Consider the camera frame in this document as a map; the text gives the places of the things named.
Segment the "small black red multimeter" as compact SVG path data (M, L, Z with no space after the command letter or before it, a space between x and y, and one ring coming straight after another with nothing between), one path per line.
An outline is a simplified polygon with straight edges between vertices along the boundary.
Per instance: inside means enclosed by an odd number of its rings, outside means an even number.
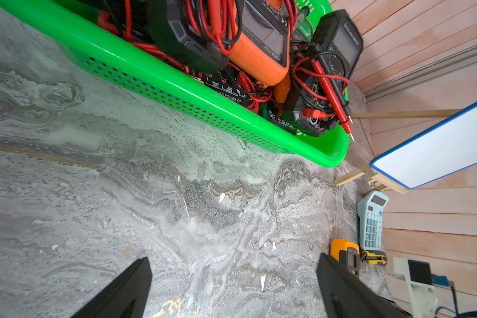
M292 46L283 120L307 136L320 137L337 127L352 135L345 95L364 42L350 14L339 9L324 15L309 42L295 41Z

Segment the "black multimeter with red leads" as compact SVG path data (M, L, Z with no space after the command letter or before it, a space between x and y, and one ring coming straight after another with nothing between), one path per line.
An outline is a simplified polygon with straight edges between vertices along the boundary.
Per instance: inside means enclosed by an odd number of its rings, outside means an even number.
M229 66L243 1L147 1L147 31L161 52L204 74Z

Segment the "yellow clamp meter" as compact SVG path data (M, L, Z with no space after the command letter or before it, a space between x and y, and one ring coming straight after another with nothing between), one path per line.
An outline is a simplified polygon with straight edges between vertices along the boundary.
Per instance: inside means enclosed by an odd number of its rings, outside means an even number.
M360 249L359 246L351 241L344 239L334 239L331 242L331 256L339 261L347 270L359 276L360 274Z

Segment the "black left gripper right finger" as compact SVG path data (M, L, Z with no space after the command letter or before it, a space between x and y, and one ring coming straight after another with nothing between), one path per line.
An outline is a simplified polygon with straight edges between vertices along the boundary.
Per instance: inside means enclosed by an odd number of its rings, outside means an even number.
M316 274L328 317L409 317L408 312L375 294L330 255L320 255Z

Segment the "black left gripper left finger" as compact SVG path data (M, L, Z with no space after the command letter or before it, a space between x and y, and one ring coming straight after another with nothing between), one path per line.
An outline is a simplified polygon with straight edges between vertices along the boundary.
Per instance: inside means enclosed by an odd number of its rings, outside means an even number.
M151 283L149 259L139 258L73 316L142 318Z

